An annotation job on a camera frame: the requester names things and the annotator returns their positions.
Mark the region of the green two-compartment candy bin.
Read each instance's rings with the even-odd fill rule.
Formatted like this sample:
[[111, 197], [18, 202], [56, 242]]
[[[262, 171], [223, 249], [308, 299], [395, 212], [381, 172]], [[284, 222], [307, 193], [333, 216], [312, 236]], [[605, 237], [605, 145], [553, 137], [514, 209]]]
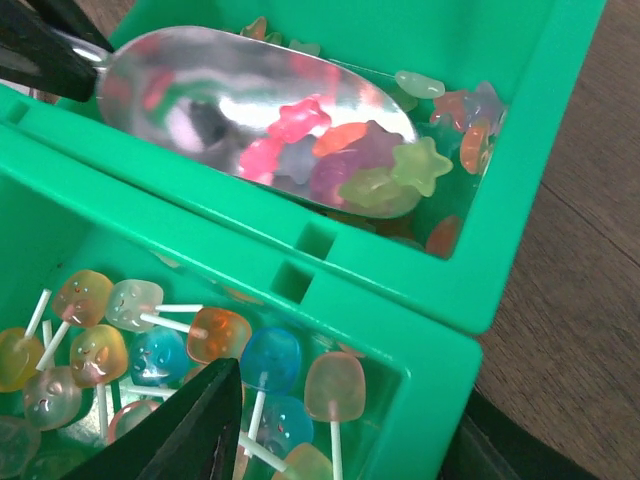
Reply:
[[181, 301], [229, 303], [301, 337], [306, 361], [341, 341], [364, 356], [367, 406], [342, 428], [348, 479], [435, 479], [464, 415], [486, 332], [600, 1], [138, 1], [113, 34], [237, 32], [286, 40], [379, 83], [399, 70], [508, 106], [488, 168], [455, 167], [412, 228], [462, 221], [446, 260], [337, 222], [111, 128], [95, 102], [1, 90], [1, 322], [27, 322], [73, 272], [157, 278]]

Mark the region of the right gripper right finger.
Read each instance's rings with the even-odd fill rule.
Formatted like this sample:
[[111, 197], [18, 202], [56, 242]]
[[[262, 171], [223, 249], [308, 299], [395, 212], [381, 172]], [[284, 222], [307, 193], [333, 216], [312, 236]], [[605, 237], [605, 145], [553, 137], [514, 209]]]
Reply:
[[545, 444], [473, 390], [440, 468], [441, 479], [597, 477]]

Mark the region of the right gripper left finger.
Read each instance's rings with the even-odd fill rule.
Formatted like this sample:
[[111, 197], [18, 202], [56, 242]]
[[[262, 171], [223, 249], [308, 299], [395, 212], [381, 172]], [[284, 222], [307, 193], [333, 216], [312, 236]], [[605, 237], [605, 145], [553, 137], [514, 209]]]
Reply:
[[242, 412], [238, 361], [218, 359], [67, 479], [230, 479]]

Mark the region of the silver metal scoop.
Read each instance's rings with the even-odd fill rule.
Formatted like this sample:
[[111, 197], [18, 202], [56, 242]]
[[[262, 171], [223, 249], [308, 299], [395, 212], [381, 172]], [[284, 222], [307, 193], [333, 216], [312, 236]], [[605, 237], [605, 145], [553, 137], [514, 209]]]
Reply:
[[196, 26], [114, 52], [75, 37], [104, 122], [228, 175], [317, 206], [394, 218], [420, 200], [391, 176], [416, 130], [382, 89], [335, 63]]

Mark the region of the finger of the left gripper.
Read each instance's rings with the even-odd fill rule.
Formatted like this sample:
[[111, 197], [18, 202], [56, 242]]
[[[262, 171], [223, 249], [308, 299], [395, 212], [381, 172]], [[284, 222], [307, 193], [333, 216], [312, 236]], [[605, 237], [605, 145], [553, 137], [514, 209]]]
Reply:
[[102, 35], [82, 8], [73, 0], [27, 0], [49, 27], [85, 40], [113, 53], [111, 43]]
[[86, 102], [97, 80], [94, 68], [32, 9], [1, 3], [1, 78]]

